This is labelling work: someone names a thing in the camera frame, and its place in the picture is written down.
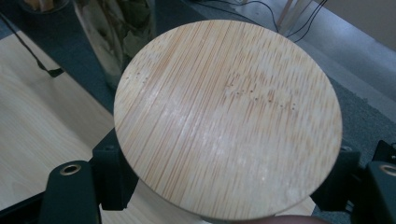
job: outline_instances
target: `black cable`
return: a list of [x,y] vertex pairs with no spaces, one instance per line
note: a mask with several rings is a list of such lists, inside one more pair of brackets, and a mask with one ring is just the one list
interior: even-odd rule
[[29,51],[30,54],[35,58],[35,61],[37,62],[37,65],[40,69],[46,71],[51,77],[57,77],[60,74],[64,72],[62,68],[54,69],[54,70],[48,70],[44,64],[35,56],[35,54],[32,52],[32,50],[26,45],[26,43],[21,39],[21,37],[17,34],[17,32],[12,28],[11,24],[7,21],[6,17],[3,15],[3,13],[0,13],[0,19],[4,22],[6,27],[14,34],[18,40],[21,42],[21,44]]
[[[204,6],[204,7],[211,7],[211,8],[220,10],[220,11],[224,11],[224,12],[228,12],[228,13],[234,14],[234,15],[236,15],[236,16],[240,16],[240,17],[242,17],[242,18],[245,18],[245,19],[247,19],[247,20],[249,20],[249,21],[252,21],[253,23],[259,25],[257,22],[255,22],[255,21],[253,21],[252,19],[250,19],[250,18],[248,18],[248,17],[245,17],[245,16],[243,16],[243,15],[241,15],[241,14],[234,13],[234,12],[231,12],[231,11],[228,11],[228,10],[224,10],[224,9],[218,8],[218,7],[212,7],[212,6],[209,6],[209,5],[205,5],[205,4],[202,4],[202,3],[200,3],[200,2],[196,2],[196,1],[193,1],[193,2],[194,2],[195,4],[198,4],[198,5],[201,5],[201,6]],[[273,11],[267,4],[265,4],[264,2],[261,2],[261,1],[250,1],[250,2],[246,2],[246,3],[242,3],[242,4],[230,3],[230,2],[222,1],[222,0],[205,0],[204,2],[220,2],[220,3],[225,3],[225,4],[228,4],[228,5],[231,5],[231,6],[237,6],[237,7],[242,7],[242,6],[245,6],[245,5],[252,4],[252,3],[259,3],[259,4],[262,4],[263,6],[267,7],[267,8],[270,10],[271,16],[272,16],[272,20],[273,20],[273,23],[274,23],[274,26],[275,26],[275,29],[276,29],[276,32],[279,33],[279,31],[278,31],[278,29],[277,29],[277,26],[276,26],[276,22],[275,22],[274,11]]]
[[298,29],[297,31],[293,32],[291,35],[287,35],[286,37],[291,37],[292,35],[295,35],[295,34],[299,33],[301,30],[303,30],[303,28],[309,23],[309,21],[311,20],[311,18],[314,16],[314,14],[315,14],[315,12],[318,10],[318,8],[319,8],[321,5],[324,5],[324,2],[325,2],[325,1],[326,1],[326,0],[322,0],[322,1],[320,2],[320,4],[317,5],[317,7],[315,8],[315,10],[314,10],[314,11],[312,12],[312,14],[309,16],[308,20],[304,23],[304,25],[303,25],[302,27],[300,27],[300,29]]
[[324,0],[323,4],[319,5],[318,11],[315,13],[315,15],[314,15],[314,17],[312,18],[311,22],[309,22],[308,29],[305,31],[304,35],[303,35],[300,39],[294,41],[294,43],[299,42],[300,40],[302,40],[302,39],[308,34],[309,29],[311,29],[312,22],[314,21],[315,17],[318,15],[318,13],[320,12],[320,10],[323,8],[324,4],[327,3],[327,1],[328,1],[328,0]]

